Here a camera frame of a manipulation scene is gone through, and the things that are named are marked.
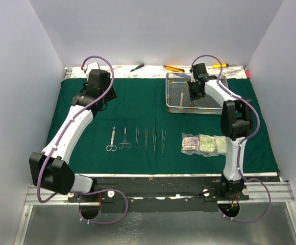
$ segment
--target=forceps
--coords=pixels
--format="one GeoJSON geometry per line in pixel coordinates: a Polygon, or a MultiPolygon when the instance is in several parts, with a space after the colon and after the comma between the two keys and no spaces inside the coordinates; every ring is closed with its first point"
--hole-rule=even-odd
{"type": "Polygon", "coordinates": [[[106,150],[108,152],[110,152],[110,151],[115,152],[117,150],[117,147],[115,145],[113,145],[114,136],[115,136],[115,126],[113,127],[112,138],[111,138],[111,145],[106,146],[106,150]]]}
{"type": "Polygon", "coordinates": [[[120,143],[118,145],[118,148],[123,149],[124,145],[129,149],[131,148],[131,143],[127,142],[127,127],[124,127],[124,138],[123,138],[123,143],[120,143]]]}

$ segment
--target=sterile package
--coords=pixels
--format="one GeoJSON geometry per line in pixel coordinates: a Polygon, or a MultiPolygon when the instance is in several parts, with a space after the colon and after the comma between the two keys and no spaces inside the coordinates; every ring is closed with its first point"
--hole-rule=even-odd
{"type": "Polygon", "coordinates": [[[226,156],[226,138],[225,136],[216,136],[215,137],[215,143],[217,146],[217,153],[219,155],[224,155],[226,156]]]}
{"type": "Polygon", "coordinates": [[[215,138],[213,136],[199,134],[199,151],[204,157],[218,156],[215,138]]]}
{"type": "Polygon", "coordinates": [[[182,149],[181,152],[187,155],[199,152],[199,137],[192,134],[182,134],[182,149]]]}

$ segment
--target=surgical instrument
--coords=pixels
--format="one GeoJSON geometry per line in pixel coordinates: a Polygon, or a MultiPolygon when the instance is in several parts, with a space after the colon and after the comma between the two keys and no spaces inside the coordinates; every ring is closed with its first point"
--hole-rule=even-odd
{"type": "Polygon", "coordinates": [[[112,132],[112,138],[111,138],[111,144],[106,146],[106,150],[108,152],[113,151],[115,152],[117,150],[117,146],[113,145],[114,142],[114,137],[115,137],[115,126],[113,127],[113,132],[112,132]]]}
{"type": "Polygon", "coordinates": [[[131,148],[131,143],[127,142],[127,127],[124,127],[124,138],[123,138],[123,143],[120,143],[118,145],[118,148],[123,149],[124,145],[130,149],[131,148]]]}
{"type": "Polygon", "coordinates": [[[138,149],[138,141],[139,141],[139,131],[140,131],[140,128],[136,128],[137,149],[138,149]]]}
{"type": "Polygon", "coordinates": [[[146,145],[146,150],[147,150],[147,138],[148,138],[148,129],[144,129],[144,142],[146,145]]]}
{"type": "Polygon", "coordinates": [[[165,138],[166,138],[166,130],[165,130],[165,135],[163,136],[163,130],[162,130],[162,153],[164,153],[164,145],[165,145],[165,138]]]}
{"type": "Polygon", "coordinates": [[[157,137],[157,128],[155,128],[155,137],[154,137],[154,128],[153,128],[153,145],[154,145],[154,151],[156,149],[156,137],[157,137]]]}

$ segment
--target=green cloth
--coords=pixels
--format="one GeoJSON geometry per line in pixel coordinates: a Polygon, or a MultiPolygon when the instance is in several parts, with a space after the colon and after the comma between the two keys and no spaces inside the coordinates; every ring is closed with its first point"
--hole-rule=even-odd
{"type": "MultiPolygon", "coordinates": [[[[82,89],[86,79],[62,82],[47,142],[51,141],[64,122],[72,98],[82,89]]],[[[247,141],[243,171],[245,173],[278,172],[270,146],[265,121],[248,79],[228,79],[229,88],[252,100],[260,115],[258,134],[247,141]]],[[[86,174],[217,174],[222,173],[225,156],[204,157],[181,153],[182,133],[222,135],[220,115],[177,114],[166,111],[165,79],[115,79],[117,99],[108,103],[83,132],[74,148],[70,167],[75,173],[86,174]],[[124,127],[130,149],[106,152],[115,126],[114,145],[123,142],[124,127]],[[136,149],[136,127],[140,127],[136,149]],[[156,151],[152,130],[157,127],[156,151]],[[144,129],[148,129],[147,151],[144,129]],[[164,154],[162,129],[166,130],[164,154]]]]}

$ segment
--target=yellow pen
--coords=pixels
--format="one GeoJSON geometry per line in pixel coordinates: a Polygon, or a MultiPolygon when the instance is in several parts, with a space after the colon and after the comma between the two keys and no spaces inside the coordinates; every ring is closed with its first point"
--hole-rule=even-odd
{"type": "Polygon", "coordinates": [[[164,69],[171,70],[171,71],[174,71],[174,72],[184,72],[184,69],[176,67],[176,66],[163,65],[163,67],[164,67],[164,69]]]}
{"type": "MultiPolygon", "coordinates": [[[[228,65],[228,64],[222,64],[221,66],[222,66],[222,67],[228,67],[229,65],[228,65]]],[[[213,65],[213,68],[220,68],[220,64],[218,64],[218,65],[213,65]]]]}

